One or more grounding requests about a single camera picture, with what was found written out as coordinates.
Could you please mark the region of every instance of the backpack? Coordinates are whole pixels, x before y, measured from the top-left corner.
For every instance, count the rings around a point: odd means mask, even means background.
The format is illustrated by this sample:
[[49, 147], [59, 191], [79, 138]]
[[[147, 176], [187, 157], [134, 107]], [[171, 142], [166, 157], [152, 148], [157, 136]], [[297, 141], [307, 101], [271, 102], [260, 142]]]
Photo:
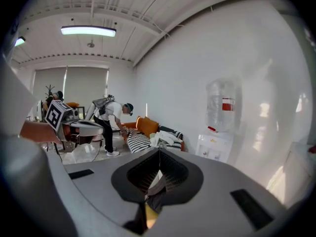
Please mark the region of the backpack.
[[112, 95], [109, 95], [106, 98], [93, 100], [92, 102], [95, 105], [95, 107], [99, 109], [99, 114], [103, 115], [105, 113], [105, 107], [107, 106], [107, 104], [113, 101], [115, 101], [115, 97]]

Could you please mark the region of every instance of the white cloth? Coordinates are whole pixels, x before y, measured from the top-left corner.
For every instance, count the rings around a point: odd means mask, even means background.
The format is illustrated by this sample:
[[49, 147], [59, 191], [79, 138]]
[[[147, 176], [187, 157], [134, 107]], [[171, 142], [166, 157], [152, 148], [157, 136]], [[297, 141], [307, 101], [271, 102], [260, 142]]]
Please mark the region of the white cloth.
[[173, 145], [174, 142], [182, 142], [182, 140], [178, 139], [176, 136], [172, 135], [171, 133], [160, 131], [157, 132], [154, 138], [150, 139], [150, 143], [152, 147], [156, 147], [159, 143], [159, 140], [163, 140], [167, 142], [169, 145]]
[[94, 111], [94, 115], [98, 118], [98, 119], [102, 119], [105, 121], [109, 120], [109, 116], [113, 115], [115, 116], [117, 119], [120, 119], [120, 116], [122, 114], [122, 110], [123, 110], [123, 105], [119, 104], [118, 102], [110, 102], [105, 106], [105, 113], [100, 115], [99, 114], [99, 108], [96, 108]]

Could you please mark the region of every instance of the black cap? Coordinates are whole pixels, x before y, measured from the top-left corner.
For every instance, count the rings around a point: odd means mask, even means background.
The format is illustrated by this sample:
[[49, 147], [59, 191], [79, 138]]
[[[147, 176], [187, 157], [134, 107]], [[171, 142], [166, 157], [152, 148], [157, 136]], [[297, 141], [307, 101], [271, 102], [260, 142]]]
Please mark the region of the black cap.
[[133, 106], [132, 104], [129, 104], [129, 103], [127, 103], [127, 104], [125, 104], [125, 105], [129, 108], [129, 113], [130, 113], [130, 115], [132, 116], [134, 106]]

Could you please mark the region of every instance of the ceiling beam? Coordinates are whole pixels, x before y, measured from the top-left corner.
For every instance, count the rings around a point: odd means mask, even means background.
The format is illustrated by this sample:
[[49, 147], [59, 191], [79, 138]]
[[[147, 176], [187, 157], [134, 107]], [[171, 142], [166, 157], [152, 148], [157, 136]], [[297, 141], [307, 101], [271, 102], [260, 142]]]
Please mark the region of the ceiling beam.
[[[37, 14], [34, 14], [32, 16], [27, 17], [24, 20], [21, 20], [20, 27], [27, 26], [28, 24], [41, 20], [43, 18], [56, 16], [56, 15], [86, 15], [87, 17], [90, 16], [91, 8], [90, 7], [69, 7], [69, 8], [63, 8], [62, 6], [59, 6], [58, 8], [47, 8], [45, 10], [39, 11]], [[125, 23], [132, 25], [134, 27], [137, 27], [139, 29], [142, 29], [148, 33], [151, 33], [155, 36], [159, 36], [161, 34], [161, 30], [155, 26], [152, 23], [149, 23], [145, 20], [142, 20], [140, 18], [134, 17], [132, 15], [128, 15], [126, 13], [123, 13], [119, 10], [108, 10], [104, 8], [98, 8], [95, 6], [93, 10], [93, 16], [103, 19], [113, 19], [115, 21]]]
[[41, 58], [19, 64], [19, 69], [32, 67], [33, 69], [47, 69], [64, 66], [73, 67], [97, 67], [109, 68], [112, 65], [123, 65], [132, 68], [132, 62], [124, 61], [111, 57], [95, 56], [95, 55], [60, 55], [53, 57]]

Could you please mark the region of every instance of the black pants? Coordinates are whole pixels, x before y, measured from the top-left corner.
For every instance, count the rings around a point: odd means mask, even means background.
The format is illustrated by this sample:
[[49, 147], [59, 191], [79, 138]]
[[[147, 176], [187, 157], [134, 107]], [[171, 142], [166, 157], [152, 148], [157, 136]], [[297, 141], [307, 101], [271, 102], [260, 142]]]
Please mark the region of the black pants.
[[103, 131], [103, 137], [105, 139], [105, 149], [109, 152], [112, 153], [113, 152], [113, 131], [112, 131], [112, 127], [110, 125], [110, 121], [105, 121], [102, 119], [98, 119], [96, 116], [93, 116], [94, 121], [103, 126], [104, 131]]

